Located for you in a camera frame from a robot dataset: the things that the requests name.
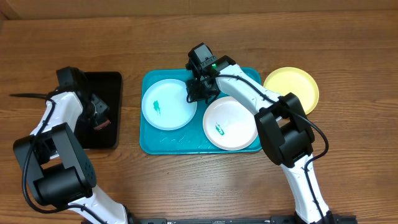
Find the black and orange sponge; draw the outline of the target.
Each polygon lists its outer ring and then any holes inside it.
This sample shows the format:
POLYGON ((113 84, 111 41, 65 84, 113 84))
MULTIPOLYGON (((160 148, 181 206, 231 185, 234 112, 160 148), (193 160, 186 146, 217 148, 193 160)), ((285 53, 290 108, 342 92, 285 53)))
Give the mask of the black and orange sponge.
POLYGON ((100 129, 103 129, 104 127, 106 127, 107 125, 109 125, 111 122, 110 122, 110 120, 106 120, 106 121, 104 121, 104 122, 102 122, 102 123, 100 123, 100 124, 97 124, 95 127, 94 127, 94 130, 100 130, 100 129))

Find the light blue plate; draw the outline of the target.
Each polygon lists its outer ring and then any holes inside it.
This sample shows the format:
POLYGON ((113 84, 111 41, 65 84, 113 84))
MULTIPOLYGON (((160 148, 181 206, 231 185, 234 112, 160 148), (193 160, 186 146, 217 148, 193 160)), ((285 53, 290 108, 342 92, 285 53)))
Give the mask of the light blue plate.
POLYGON ((197 103, 187 102, 185 82, 165 79, 151 85, 144 93, 142 114, 157 129, 171 131, 182 128, 194 117, 197 103))

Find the white plate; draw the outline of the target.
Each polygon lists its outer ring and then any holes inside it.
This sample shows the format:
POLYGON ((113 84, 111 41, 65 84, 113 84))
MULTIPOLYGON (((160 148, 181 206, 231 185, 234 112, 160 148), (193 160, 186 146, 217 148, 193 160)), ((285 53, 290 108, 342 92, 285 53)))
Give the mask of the white plate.
POLYGON ((225 151, 238 151, 257 138, 252 113, 231 96, 218 98, 203 115, 203 130, 208 140, 225 151))

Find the yellow-green plate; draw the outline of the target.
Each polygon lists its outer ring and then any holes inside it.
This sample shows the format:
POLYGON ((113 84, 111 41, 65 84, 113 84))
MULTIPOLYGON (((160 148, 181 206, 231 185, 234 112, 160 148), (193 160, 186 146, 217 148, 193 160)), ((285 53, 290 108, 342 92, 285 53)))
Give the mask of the yellow-green plate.
POLYGON ((283 96, 293 93, 299 98, 305 114, 311 113, 319 101, 317 83, 311 75, 299 68, 278 68, 267 76, 263 86, 283 96))

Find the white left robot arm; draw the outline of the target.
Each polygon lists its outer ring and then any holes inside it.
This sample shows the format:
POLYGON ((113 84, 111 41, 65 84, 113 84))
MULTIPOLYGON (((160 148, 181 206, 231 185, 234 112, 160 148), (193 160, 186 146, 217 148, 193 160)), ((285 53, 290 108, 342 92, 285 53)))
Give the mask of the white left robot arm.
POLYGON ((37 127, 14 142, 22 193, 43 214, 74 211, 87 223, 137 223, 125 205, 97 184, 88 149, 115 149, 119 140, 123 79, 119 72, 56 71, 58 87, 47 94, 37 127))

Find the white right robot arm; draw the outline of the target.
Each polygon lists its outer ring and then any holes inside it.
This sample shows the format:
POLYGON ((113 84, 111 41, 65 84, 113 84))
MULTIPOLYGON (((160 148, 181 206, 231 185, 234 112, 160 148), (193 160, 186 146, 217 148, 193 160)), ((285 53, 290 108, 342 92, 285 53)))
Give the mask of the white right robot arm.
POLYGON ((308 120, 301 102, 293 93, 282 96, 247 76, 230 57, 217 58, 200 43, 188 53, 187 70, 193 79, 187 83, 189 103, 214 101, 224 93, 254 116, 262 150, 281 166, 295 200, 297 223, 333 223, 333 214, 323 200, 315 176, 312 144, 315 133, 323 132, 308 120))

